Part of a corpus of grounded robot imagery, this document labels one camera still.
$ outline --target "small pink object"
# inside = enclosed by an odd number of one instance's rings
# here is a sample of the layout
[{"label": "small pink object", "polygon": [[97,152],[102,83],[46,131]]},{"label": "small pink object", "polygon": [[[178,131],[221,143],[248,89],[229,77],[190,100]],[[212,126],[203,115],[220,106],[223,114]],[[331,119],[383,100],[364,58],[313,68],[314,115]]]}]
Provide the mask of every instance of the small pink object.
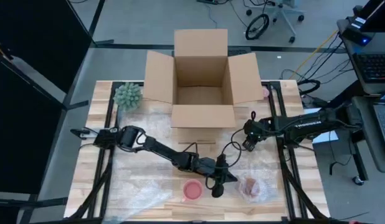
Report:
[{"label": "small pink object", "polygon": [[268,97],[270,94],[269,90],[266,87],[263,87],[263,96]]},{"label": "small pink object", "polygon": [[202,195],[202,184],[198,180],[187,180],[183,187],[183,202],[186,200],[197,200]]}]

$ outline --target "concrete floor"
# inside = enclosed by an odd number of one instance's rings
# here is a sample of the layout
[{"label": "concrete floor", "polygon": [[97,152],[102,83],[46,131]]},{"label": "concrete floor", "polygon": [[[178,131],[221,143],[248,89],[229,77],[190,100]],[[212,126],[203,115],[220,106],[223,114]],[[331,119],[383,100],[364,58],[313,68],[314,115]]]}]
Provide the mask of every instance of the concrete floor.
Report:
[{"label": "concrete floor", "polygon": [[[252,18],[245,15],[242,1],[235,0],[232,3],[243,21],[248,23]],[[365,0],[301,0],[299,9],[306,11],[303,23],[295,22],[296,18],[293,18],[296,15],[290,16],[298,32],[292,47],[319,46],[337,29],[337,19],[351,15],[351,9],[355,5],[365,3]],[[78,16],[88,28],[97,4],[98,0],[73,4]],[[281,19],[271,26],[260,40],[248,41],[243,35],[245,27],[229,4],[210,7],[212,18],[217,21],[218,28],[229,30],[229,45],[291,46],[288,43],[289,30]],[[253,15],[257,14],[260,14],[260,11],[254,9]],[[175,29],[208,28],[214,28],[214,23],[208,18],[207,7],[194,0],[107,0],[93,39],[115,39],[115,43],[118,44],[173,44]],[[169,50],[157,51],[171,53]],[[296,69],[309,55],[310,53],[296,52],[256,52],[260,76],[262,79],[279,79],[283,69]],[[333,55],[316,76],[330,71],[346,59],[345,54]],[[146,50],[90,49],[83,63],[72,101],[91,99],[97,80],[143,80],[145,60]],[[312,61],[302,67],[301,71],[306,71]],[[337,72],[333,72],[321,81],[327,81],[336,74]],[[329,84],[321,86],[311,95],[331,100],[355,80],[354,72],[347,72]],[[69,129],[83,127],[87,113],[88,107],[68,113],[40,199],[68,196],[78,154],[77,148],[80,145],[80,141],[71,135]],[[343,136],[340,138],[341,140],[333,142],[333,147],[337,151],[338,160],[345,161],[348,158],[347,138]],[[334,175],[329,176],[328,166],[332,160],[329,145],[317,144],[315,150],[331,216],[346,218],[369,212],[355,219],[362,222],[385,223],[385,174],[375,168],[365,142],[360,144],[360,150],[370,181],[361,187],[351,182],[351,178],[357,175],[353,160],[346,167],[335,167]],[[2,195],[2,198],[9,197],[12,196]],[[33,213],[32,222],[60,220],[64,209],[65,207],[37,209]]]}]

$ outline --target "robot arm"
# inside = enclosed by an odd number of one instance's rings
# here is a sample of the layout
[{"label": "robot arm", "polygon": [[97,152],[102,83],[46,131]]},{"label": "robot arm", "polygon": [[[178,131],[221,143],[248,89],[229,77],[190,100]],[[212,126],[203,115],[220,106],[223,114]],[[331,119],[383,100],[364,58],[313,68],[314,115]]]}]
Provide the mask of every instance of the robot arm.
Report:
[{"label": "robot arm", "polygon": [[[207,178],[215,180],[211,188],[213,197],[220,197],[223,194],[223,184],[227,182],[236,182],[237,178],[228,171],[226,155],[221,154],[217,161],[211,158],[199,158],[196,152],[178,152],[164,144],[158,142],[155,138],[147,136],[144,129],[136,126],[126,126],[121,130],[103,129],[100,130],[94,144],[100,147],[108,147],[108,144],[117,145],[126,152],[148,151],[153,152],[169,161],[172,165],[184,172],[194,172]],[[139,142],[139,138],[145,135],[145,142]]]},{"label": "robot arm", "polygon": [[262,118],[259,121],[255,121],[253,111],[251,119],[244,124],[244,133],[247,137],[242,146],[248,151],[252,151],[258,142],[272,136],[283,136],[285,144],[296,146],[305,138],[312,140],[321,133],[342,127],[357,128],[357,126],[345,124],[338,119],[333,109],[294,117]]}]

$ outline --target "wooden tabletop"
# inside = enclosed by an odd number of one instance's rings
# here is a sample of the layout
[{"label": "wooden tabletop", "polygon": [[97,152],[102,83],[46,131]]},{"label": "wooden tabletop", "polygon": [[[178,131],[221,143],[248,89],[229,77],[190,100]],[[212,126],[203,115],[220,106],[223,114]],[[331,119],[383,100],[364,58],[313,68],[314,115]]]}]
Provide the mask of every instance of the wooden tabletop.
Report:
[{"label": "wooden tabletop", "polygon": [[[104,127],[112,83],[113,81],[96,83],[86,127]],[[303,114],[296,81],[282,80],[281,86],[287,116]],[[271,116],[269,101],[264,99],[235,106],[237,121],[235,129],[220,131],[171,129],[171,105],[144,100],[136,111],[127,114],[120,113],[118,122],[120,126],[140,126],[146,130],[147,135],[153,136],[159,142],[177,151],[182,151],[190,142],[198,140],[200,157],[216,159],[223,146],[230,141],[231,134],[243,127],[250,118],[252,110],[256,111],[257,119]],[[112,113],[111,126],[115,124],[116,106]],[[242,142],[244,138],[243,133],[239,133],[235,135],[234,140]],[[88,139],[82,141],[82,144],[92,141],[92,139]],[[302,145],[312,148],[309,141],[303,141]],[[231,147],[227,149],[227,162],[233,163],[237,159],[238,153],[238,150]],[[329,216],[314,152],[298,148],[295,149],[295,155],[304,191],[320,211]],[[98,149],[94,146],[86,146],[80,150],[65,217],[76,211],[92,189],[97,158]],[[204,189],[199,200],[183,202],[184,183],[188,179],[197,179],[204,185],[204,178],[197,174],[180,172],[172,167],[169,161],[149,152],[134,154],[117,149],[113,168],[105,218],[107,220],[278,221],[280,217],[288,216],[274,138],[268,138],[266,141],[258,143],[252,152],[243,152],[239,162],[230,168],[230,171],[239,177],[249,174],[262,178],[260,181],[265,183],[271,197],[266,198],[267,195],[264,195],[265,201],[260,203],[247,203],[236,190],[236,183],[225,184],[224,195],[220,198],[212,198],[211,191]],[[295,213],[299,217],[297,196],[294,190],[292,192]],[[102,192],[97,198],[97,208],[100,207],[101,194]],[[144,201],[150,201],[152,204],[143,203]]]}]

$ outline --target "cardboard box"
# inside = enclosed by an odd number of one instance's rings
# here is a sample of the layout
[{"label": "cardboard box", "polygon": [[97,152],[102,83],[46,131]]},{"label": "cardboard box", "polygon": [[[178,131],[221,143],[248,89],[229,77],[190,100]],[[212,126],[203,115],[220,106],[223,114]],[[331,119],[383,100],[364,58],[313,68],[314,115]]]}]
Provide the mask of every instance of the cardboard box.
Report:
[{"label": "cardboard box", "polygon": [[263,99],[254,53],[227,57],[227,30],[177,30],[174,58],[148,51],[144,97],[173,105],[172,128],[234,128],[234,105]]}]

